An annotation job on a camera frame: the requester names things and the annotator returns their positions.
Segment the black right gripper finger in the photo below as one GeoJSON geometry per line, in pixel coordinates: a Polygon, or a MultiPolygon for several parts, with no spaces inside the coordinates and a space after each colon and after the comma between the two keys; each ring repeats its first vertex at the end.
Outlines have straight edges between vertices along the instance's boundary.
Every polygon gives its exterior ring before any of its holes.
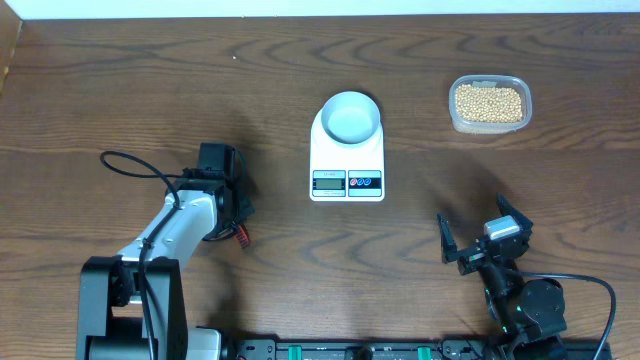
{"type": "Polygon", "coordinates": [[[519,233],[524,233],[530,231],[533,227],[533,222],[522,214],[519,210],[517,210],[504,195],[498,193],[496,196],[496,204],[498,206],[498,210],[501,214],[501,217],[511,215],[516,222],[520,225],[521,231],[519,233]]]}
{"type": "Polygon", "coordinates": [[[441,214],[437,215],[437,221],[441,238],[441,260],[444,264],[448,264],[457,260],[458,248],[448,221],[441,214]]]}

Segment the red measuring scoop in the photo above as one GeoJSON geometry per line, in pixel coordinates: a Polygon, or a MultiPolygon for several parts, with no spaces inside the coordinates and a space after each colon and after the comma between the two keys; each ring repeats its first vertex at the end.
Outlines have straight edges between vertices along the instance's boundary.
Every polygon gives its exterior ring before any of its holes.
{"type": "Polygon", "coordinates": [[[234,238],[242,249],[246,249],[252,244],[252,240],[244,224],[238,224],[235,227],[234,238]]]}

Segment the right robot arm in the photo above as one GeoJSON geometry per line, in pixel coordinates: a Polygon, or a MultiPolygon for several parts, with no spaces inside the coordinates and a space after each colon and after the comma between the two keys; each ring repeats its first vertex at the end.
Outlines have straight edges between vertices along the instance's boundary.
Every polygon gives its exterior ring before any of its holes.
{"type": "Polygon", "coordinates": [[[529,281],[515,260],[529,249],[533,222],[499,194],[501,216],[484,225],[484,234],[465,249],[457,247],[447,220],[437,216],[442,262],[456,262],[461,275],[477,272],[490,315],[503,336],[487,350],[491,359],[566,359],[560,333],[567,329],[559,282],[545,275],[529,281]]]}

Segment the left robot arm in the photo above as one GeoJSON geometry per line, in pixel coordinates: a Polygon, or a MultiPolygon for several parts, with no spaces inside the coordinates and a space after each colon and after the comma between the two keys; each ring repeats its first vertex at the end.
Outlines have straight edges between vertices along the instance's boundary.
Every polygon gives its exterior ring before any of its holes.
{"type": "Polygon", "coordinates": [[[76,358],[234,359],[230,335],[187,324],[182,271],[203,242],[251,244],[245,222],[254,212],[241,190],[245,160],[236,148],[203,143],[197,165],[158,178],[164,204],[128,246],[111,257],[92,256],[80,274],[76,358]]]}

